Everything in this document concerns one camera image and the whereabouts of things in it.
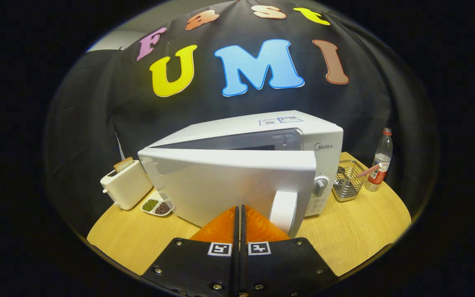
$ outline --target black cloth backdrop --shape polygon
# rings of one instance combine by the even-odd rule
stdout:
[[[253,14],[253,5],[274,5],[287,18],[262,19]],[[289,2],[224,2],[148,28],[148,34],[163,26],[167,30],[152,45],[153,52],[139,61],[138,41],[123,51],[85,53],[55,95],[45,130],[47,188],[64,219],[87,236],[113,203],[102,193],[100,179],[120,161],[115,134],[124,155],[138,158],[143,147],[191,124],[292,109],[341,126],[343,151],[368,166],[382,129],[392,128],[394,152],[385,181],[410,214],[418,214],[439,157],[435,117],[420,81],[392,49],[348,17],[308,7],[331,23],[326,26],[294,7],[307,8]],[[219,17],[185,30],[188,19],[207,9]],[[214,52],[239,45],[256,57],[269,39],[290,41],[292,61],[305,85],[275,90],[268,85],[269,71],[261,90],[241,75],[248,91],[223,96],[223,64]],[[337,45],[348,84],[326,81],[326,62],[314,39]],[[198,46],[192,82],[173,96],[157,96],[150,65],[169,56],[168,81],[175,81],[181,74],[175,53],[188,45]]]

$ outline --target small dish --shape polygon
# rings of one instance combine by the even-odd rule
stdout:
[[[164,196],[164,198],[166,199],[163,199],[161,197],[161,195],[155,191],[153,194],[151,194],[145,201],[144,203],[142,203],[140,205],[140,210],[142,210],[143,212],[147,213],[147,214],[151,214],[151,215],[154,215],[154,216],[159,216],[159,217],[164,217],[164,216],[167,216],[169,215],[170,212],[173,211],[175,205],[173,204],[172,200],[170,198],[168,198],[168,196],[166,196],[166,194],[162,193],[162,195]],[[158,201],[158,203],[153,207],[153,209],[151,209],[151,211],[145,211],[143,209],[143,205],[147,203],[147,201],[149,200],[156,200]],[[168,205],[169,207],[169,210],[164,213],[164,214],[157,214],[155,213],[155,210],[157,210],[159,208],[159,206],[161,206],[163,203],[166,203],[166,205]]]

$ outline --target microwave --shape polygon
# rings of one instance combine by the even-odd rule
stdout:
[[[287,233],[294,237],[305,216],[325,207],[342,140],[336,124],[277,111],[193,124],[138,156],[158,192],[173,201],[174,213],[200,227],[234,205],[247,204],[269,218],[275,197],[288,197],[277,193],[294,193],[295,201],[277,202],[288,205]]]

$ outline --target plastic bottle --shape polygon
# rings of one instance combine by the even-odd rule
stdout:
[[[384,128],[382,131],[382,138],[377,145],[377,151],[375,152],[375,159],[373,160],[373,165],[377,163],[382,163],[382,168],[377,171],[369,173],[364,186],[371,192],[375,192],[381,186],[386,172],[390,167],[390,162],[392,160],[393,152],[393,143],[392,143],[392,130],[390,128]]]

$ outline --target striped straw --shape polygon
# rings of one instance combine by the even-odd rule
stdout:
[[[369,168],[365,171],[362,171],[362,173],[359,173],[356,177],[363,177],[364,175],[367,175],[368,173],[373,172],[373,171],[375,171],[377,169],[380,169],[380,168],[382,168],[382,163],[377,163],[377,164],[375,164],[375,166],[373,166],[373,167],[371,167],[371,168]]]

